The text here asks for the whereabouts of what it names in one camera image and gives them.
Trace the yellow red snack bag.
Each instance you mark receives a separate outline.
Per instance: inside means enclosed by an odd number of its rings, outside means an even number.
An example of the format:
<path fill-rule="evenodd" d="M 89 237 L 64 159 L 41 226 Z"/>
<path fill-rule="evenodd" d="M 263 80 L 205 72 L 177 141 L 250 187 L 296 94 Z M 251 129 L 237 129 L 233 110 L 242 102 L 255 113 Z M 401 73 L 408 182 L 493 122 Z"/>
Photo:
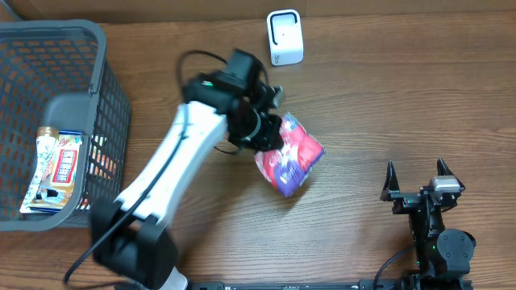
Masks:
<path fill-rule="evenodd" d="M 80 132 L 59 130 L 40 186 L 36 193 L 30 193 L 28 185 L 20 213 L 57 213 L 67 205 L 75 187 L 81 145 Z"/>

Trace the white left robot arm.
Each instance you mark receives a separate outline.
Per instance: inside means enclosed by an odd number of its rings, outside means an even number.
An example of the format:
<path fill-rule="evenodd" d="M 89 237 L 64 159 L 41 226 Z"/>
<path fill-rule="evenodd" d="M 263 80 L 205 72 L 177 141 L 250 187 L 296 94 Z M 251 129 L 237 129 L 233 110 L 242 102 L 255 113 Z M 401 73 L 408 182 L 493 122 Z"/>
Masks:
<path fill-rule="evenodd" d="M 135 289 L 185 289 L 169 227 L 204 159 L 223 139 L 239 149 L 280 149 L 281 117 L 270 114 L 284 97 L 271 86 L 261 61 L 235 49 L 223 69 L 180 84 L 183 102 L 144 170 L 113 201 L 89 214 L 92 246 L 85 253 L 126 277 Z"/>

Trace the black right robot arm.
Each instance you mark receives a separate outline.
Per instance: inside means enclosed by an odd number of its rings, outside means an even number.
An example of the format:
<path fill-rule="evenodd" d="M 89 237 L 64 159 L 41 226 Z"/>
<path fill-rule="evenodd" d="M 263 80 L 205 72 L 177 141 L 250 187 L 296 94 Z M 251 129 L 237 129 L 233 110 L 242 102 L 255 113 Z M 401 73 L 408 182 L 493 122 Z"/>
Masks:
<path fill-rule="evenodd" d="M 465 190 L 443 159 L 437 175 L 417 193 L 400 190 L 393 162 L 388 162 L 381 201 L 392 201 L 394 214 L 409 216 L 418 270 L 402 278 L 401 286 L 412 289 L 464 289 L 470 272 L 476 239 L 468 232 L 448 229 L 443 213 L 454 209 Z"/>

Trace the red purple snack packet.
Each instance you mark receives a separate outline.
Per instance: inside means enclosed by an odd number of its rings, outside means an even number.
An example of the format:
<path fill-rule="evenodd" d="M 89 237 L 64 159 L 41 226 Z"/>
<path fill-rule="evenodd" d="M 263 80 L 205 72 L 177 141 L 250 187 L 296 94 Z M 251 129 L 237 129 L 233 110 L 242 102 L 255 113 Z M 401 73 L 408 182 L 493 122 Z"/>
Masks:
<path fill-rule="evenodd" d="M 293 114 L 287 112 L 281 118 L 283 147 L 258 151 L 254 160 L 263 177 L 284 197 L 291 197 L 325 155 L 325 149 Z"/>

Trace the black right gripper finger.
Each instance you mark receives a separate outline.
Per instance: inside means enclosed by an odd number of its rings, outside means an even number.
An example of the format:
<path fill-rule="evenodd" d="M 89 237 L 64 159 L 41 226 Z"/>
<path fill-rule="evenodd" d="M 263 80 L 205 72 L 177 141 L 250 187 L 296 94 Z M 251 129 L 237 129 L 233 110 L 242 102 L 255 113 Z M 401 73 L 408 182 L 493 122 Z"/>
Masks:
<path fill-rule="evenodd" d="M 446 165 L 443 158 L 439 158 L 436 162 L 437 174 L 439 176 L 453 176 L 454 173 L 452 170 Z"/>
<path fill-rule="evenodd" d="M 387 165 L 386 178 L 382 192 L 385 194 L 400 193 L 400 188 L 392 161 L 389 161 Z"/>

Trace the white pouch with gold cap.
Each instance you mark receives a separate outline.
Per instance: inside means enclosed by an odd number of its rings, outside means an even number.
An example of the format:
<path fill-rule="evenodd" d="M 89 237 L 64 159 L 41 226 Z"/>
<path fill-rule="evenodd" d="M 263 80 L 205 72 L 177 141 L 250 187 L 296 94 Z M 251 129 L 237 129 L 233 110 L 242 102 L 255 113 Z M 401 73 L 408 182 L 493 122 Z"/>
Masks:
<path fill-rule="evenodd" d="M 36 193 L 43 179 L 49 160 L 52 158 L 59 131 L 50 126 L 40 126 L 36 136 L 36 168 L 29 184 L 29 192 Z"/>

